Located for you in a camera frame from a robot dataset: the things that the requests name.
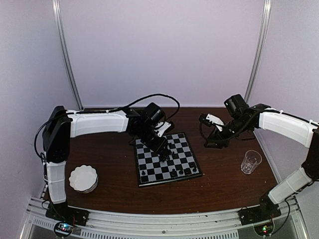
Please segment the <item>black and grey chessboard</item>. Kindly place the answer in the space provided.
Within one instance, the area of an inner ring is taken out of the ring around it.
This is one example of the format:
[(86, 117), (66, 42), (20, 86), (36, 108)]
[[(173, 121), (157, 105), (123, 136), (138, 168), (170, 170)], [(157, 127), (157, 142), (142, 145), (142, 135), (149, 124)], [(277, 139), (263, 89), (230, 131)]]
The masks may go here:
[[(168, 140), (168, 143), (175, 145), (173, 149), (175, 156), (165, 162), (160, 162), (158, 155), (143, 145), (140, 139), (135, 140), (134, 153), (139, 187), (188, 180), (202, 176), (202, 171), (186, 134), (184, 132), (168, 134), (165, 138)], [(194, 167), (197, 168), (196, 173), (192, 172)], [(187, 168), (190, 169), (191, 174), (179, 174), (180, 170)], [(173, 169), (176, 170), (176, 177), (170, 176), (170, 172)], [(144, 176), (141, 174), (142, 170), (146, 172)]]

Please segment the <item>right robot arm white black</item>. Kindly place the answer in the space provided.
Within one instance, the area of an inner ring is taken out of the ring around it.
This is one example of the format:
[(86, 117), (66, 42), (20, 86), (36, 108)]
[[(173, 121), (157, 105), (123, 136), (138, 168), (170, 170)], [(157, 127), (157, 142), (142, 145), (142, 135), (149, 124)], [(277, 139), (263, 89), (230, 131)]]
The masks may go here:
[(247, 131), (260, 129), (273, 132), (307, 149), (301, 166), (270, 189), (256, 208), (259, 219), (267, 219), (277, 205), (319, 179), (319, 124), (266, 104), (248, 105), (240, 94), (232, 95), (224, 105), (229, 122), (213, 114), (201, 114), (199, 132), (206, 148), (226, 148), (230, 140)]

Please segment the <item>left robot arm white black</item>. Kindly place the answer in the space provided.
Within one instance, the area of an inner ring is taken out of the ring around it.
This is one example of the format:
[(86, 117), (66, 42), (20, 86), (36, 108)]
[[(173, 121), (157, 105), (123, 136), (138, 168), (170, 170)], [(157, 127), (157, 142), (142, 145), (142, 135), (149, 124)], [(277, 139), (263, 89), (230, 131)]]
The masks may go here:
[(70, 153), (70, 139), (104, 132), (125, 132), (167, 160), (171, 155), (163, 134), (174, 128), (164, 111), (155, 103), (142, 110), (121, 107), (101, 111), (74, 111), (57, 106), (42, 133), (47, 185), (53, 214), (61, 221), (72, 216), (65, 191), (65, 165)]

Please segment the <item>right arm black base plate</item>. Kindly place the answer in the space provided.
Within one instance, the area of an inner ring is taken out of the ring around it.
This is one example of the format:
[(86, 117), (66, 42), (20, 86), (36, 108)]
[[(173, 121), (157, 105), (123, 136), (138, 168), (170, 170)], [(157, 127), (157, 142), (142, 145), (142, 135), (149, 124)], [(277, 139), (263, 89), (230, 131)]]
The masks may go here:
[(279, 209), (275, 208), (271, 211), (263, 211), (261, 206), (245, 207), (238, 211), (238, 216), (243, 226), (270, 220), (271, 218), (279, 217), (281, 214)]

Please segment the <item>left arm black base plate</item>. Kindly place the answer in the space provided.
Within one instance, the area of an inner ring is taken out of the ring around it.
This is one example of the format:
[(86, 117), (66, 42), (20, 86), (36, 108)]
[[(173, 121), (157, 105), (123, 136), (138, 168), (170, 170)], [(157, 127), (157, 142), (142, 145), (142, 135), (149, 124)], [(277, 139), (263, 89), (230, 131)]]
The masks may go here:
[(64, 209), (47, 209), (45, 216), (57, 221), (66, 222), (70, 225), (86, 226), (89, 212), (83, 209), (64, 208)]

